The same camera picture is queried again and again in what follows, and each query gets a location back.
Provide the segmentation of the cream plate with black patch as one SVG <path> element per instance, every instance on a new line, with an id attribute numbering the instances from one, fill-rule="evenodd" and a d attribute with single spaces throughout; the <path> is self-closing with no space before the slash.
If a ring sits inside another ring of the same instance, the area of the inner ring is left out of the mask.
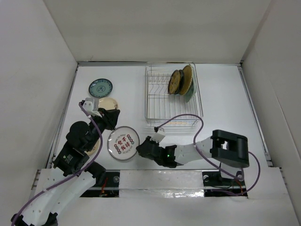
<path id="1" fill-rule="evenodd" d="M 103 108 L 107 111 L 108 110 L 116 110 L 119 108 L 117 101 L 111 97 L 100 98 L 98 107 Z"/>

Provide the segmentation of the white plate with red characters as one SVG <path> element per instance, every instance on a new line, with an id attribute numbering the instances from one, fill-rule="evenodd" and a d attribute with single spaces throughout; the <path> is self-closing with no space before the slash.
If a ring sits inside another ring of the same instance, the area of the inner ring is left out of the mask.
<path id="1" fill-rule="evenodd" d="M 140 145 L 138 133 L 131 127 L 121 126 L 109 135 L 107 147 L 109 154 L 117 161 L 128 161 L 137 153 Z"/>

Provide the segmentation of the blue patterned round plate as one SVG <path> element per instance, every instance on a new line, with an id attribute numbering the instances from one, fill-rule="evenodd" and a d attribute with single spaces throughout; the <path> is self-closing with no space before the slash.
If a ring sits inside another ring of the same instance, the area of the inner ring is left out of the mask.
<path id="1" fill-rule="evenodd" d="M 94 80 L 88 87 L 89 94 L 95 98 L 106 97 L 112 92 L 112 90 L 112 82 L 104 78 Z"/>

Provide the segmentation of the beige round plate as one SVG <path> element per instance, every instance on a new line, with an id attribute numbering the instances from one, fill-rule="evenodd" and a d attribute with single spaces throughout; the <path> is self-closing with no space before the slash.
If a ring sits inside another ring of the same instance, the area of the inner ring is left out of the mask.
<path id="1" fill-rule="evenodd" d="M 93 146 L 93 148 L 90 151 L 85 151 L 85 153 L 88 156 L 93 155 L 95 152 L 97 152 L 99 150 L 100 144 L 101 144 L 101 141 L 100 141 L 100 139 L 98 139 L 97 142 L 95 143 L 95 145 Z"/>

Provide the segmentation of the light green rectangular plate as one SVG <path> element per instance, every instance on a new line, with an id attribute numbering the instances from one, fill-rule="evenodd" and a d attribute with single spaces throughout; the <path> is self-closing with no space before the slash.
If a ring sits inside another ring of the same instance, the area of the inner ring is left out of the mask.
<path id="1" fill-rule="evenodd" d="M 189 87 L 188 91 L 186 92 L 186 94 L 184 95 L 184 101 L 186 103 L 188 103 L 190 101 L 190 99 L 194 96 L 194 94 L 195 94 L 195 91 L 194 91 L 194 79 L 192 79 L 190 87 Z"/>

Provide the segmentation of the gold and black round plate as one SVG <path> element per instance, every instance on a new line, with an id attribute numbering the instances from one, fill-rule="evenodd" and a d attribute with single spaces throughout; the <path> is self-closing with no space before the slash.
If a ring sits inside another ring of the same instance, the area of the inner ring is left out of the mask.
<path id="1" fill-rule="evenodd" d="M 179 70 L 175 70 L 169 80 L 168 94 L 175 95 L 178 93 L 180 88 L 181 74 Z"/>

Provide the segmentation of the glossy black round plate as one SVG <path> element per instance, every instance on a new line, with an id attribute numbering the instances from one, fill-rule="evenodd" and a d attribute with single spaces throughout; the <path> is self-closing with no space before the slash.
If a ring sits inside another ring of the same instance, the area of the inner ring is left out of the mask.
<path id="1" fill-rule="evenodd" d="M 179 70 L 179 73 L 180 73 L 180 81 L 179 81 L 179 87 L 177 89 L 177 94 L 179 95 L 183 86 L 184 86 L 184 83 L 185 83 L 185 75 L 184 75 L 184 71 L 183 70 Z"/>

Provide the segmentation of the round bamboo woven plate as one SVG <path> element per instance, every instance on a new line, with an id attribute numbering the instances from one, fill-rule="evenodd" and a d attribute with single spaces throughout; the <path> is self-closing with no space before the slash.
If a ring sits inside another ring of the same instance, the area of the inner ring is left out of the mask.
<path id="1" fill-rule="evenodd" d="M 183 73 L 184 73 L 184 84 L 180 91 L 181 95 L 185 95 L 191 86 L 193 80 L 192 67 L 190 65 L 186 65 L 183 68 Z"/>

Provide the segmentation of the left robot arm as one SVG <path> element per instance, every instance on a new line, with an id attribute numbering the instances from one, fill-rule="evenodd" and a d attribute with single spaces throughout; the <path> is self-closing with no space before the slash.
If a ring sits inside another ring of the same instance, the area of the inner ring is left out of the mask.
<path id="1" fill-rule="evenodd" d="M 84 111 L 90 123 L 77 121 L 66 135 L 66 143 L 53 162 L 44 188 L 11 219 L 14 226 L 56 226 L 64 210 L 87 189 L 101 186 L 106 169 L 88 156 L 105 130 L 114 130 L 120 110 Z"/>

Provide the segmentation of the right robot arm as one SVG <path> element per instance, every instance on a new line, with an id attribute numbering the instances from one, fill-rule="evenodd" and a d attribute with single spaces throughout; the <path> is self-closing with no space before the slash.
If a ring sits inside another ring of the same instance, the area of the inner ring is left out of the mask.
<path id="1" fill-rule="evenodd" d="M 147 136 L 136 147 L 138 154 L 171 169 L 204 159 L 219 170 L 217 179 L 222 185 L 228 185 L 234 179 L 244 180 L 243 169 L 250 165 L 247 137 L 217 129 L 210 137 L 199 142 L 160 147 L 159 143 L 164 137 L 164 131 L 157 129 L 153 136 Z"/>

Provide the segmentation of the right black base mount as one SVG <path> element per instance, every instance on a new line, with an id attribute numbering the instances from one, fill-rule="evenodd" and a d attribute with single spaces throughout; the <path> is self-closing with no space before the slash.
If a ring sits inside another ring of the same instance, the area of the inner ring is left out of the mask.
<path id="1" fill-rule="evenodd" d="M 229 193 L 247 196 L 245 182 L 233 178 L 222 178 L 219 171 L 203 171 L 203 185 L 205 197 L 226 197 Z"/>

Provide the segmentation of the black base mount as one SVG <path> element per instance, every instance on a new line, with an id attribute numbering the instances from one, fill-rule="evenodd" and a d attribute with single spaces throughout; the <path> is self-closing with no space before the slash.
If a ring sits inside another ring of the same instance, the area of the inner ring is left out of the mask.
<path id="1" fill-rule="evenodd" d="M 86 198 L 117 198 L 119 197 L 120 171 L 109 170 L 102 182 L 86 190 L 81 197 Z"/>
<path id="2" fill-rule="evenodd" d="M 203 171 L 203 185 L 205 197 L 226 197 L 229 193 L 247 196 L 245 182 L 233 178 L 222 178 L 219 171 Z"/>

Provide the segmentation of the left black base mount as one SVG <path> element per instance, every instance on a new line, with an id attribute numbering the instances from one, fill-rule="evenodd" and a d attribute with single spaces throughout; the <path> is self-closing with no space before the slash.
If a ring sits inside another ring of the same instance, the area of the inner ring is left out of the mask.
<path id="1" fill-rule="evenodd" d="M 109 170 L 102 182 L 86 190 L 81 197 L 86 198 L 117 198 L 119 197 L 120 171 Z"/>

